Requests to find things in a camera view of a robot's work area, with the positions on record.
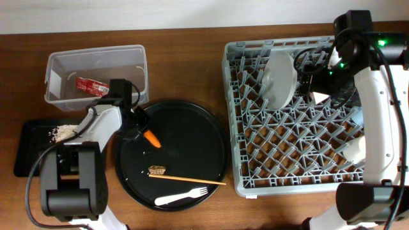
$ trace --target clear plastic container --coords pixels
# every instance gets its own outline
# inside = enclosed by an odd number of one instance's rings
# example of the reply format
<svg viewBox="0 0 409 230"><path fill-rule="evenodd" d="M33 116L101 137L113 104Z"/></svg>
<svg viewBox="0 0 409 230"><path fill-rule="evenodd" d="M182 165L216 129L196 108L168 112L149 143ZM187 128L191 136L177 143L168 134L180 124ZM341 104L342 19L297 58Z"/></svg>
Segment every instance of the clear plastic container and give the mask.
<svg viewBox="0 0 409 230"><path fill-rule="evenodd" d="M124 45L52 53L45 72L45 101L62 111L85 109L99 97L77 89L77 77L109 84L110 79L126 79L141 92L138 104L149 101L148 69L142 45ZM137 99L133 89L132 101Z"/></svg>

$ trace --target gray dish rack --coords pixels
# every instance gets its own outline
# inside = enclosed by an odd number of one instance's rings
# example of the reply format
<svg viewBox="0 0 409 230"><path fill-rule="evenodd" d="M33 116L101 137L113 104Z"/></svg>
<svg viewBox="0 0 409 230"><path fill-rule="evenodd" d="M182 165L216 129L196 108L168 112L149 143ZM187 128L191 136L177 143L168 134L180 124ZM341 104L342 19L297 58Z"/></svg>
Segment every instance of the gray dish rack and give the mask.
<svg viewBox="0 0 409 230"><path fill-rule="evenodd" d="M364 162L343 157L346 142L364 135L352 121L355 108L318 105L298 93L279 111L262 99L263 69L271 52L295 57L311 47L330 47L334 37L319 36L231 42L222 61L228 104L235 189L240 196L299 194L336 190L341 182L362 183ZM300 57L302 65L321 63L328 55L312 51Z"/></svg>

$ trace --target wooden table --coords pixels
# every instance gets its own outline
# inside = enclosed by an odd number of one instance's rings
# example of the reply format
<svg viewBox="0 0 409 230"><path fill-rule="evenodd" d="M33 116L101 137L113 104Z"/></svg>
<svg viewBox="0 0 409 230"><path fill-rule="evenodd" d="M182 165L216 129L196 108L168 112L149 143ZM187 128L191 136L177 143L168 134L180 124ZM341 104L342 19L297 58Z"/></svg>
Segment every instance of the wooden table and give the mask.
<svg viewBox="0 0 409 230"><path fill-rule="evenodd" d="M381 22L378 31L404 31L409 22ZM228 114L222 83L225 44L233 41L265 40L331 35L331 24L230 27L214 29L166 29L0 36L0 229L35 229L24 209L26 178L13 175L13 165L22 124L29 119L80 118L84 112L62 112L44 100L45 67L52 52L141 44L148 59L150 100L181 98L206 107L228 132ZM106 169L109 207L131 229L269 229L299 224L319 215L335 202L335 193L277 195L248 200L234 190L230 168L221 186L207 201L192 209L164 213L136 203L122 189L112 160ZM39 204L38 178L31 188L35 217L43 223L59 224L45 217ZM393 229L407 229L409 222Z"/></svg>

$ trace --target red wrapper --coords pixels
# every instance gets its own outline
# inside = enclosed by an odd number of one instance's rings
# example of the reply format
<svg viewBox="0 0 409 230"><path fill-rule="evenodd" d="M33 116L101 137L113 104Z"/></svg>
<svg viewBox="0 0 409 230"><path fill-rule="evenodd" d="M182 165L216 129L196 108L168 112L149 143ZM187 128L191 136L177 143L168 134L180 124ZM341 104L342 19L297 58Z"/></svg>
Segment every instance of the red wrapper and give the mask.
<svg viewBox="0 0 409 230"><path fill-rule="evenodd" d="M107 84L98 82L96 80L77 77L75 83L77 84L77 89L80 89L87 93L91 93L95 96L104 96L109 91L109 86Z"/></svg>

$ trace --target white plate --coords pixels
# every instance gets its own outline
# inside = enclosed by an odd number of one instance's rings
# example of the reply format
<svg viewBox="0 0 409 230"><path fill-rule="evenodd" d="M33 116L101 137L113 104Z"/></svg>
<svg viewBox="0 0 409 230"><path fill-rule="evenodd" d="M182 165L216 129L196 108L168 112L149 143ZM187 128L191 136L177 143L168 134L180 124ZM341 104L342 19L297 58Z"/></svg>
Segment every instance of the white plate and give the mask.
<svg viewBox="0 0 409 230"><path fill-rule="evenodd" d="M276 111L288 105L297 86L297 71L293 58L283 51L271 53L264 69L262 83L266 85L263 98L268 99L267 108Z"/></svg>

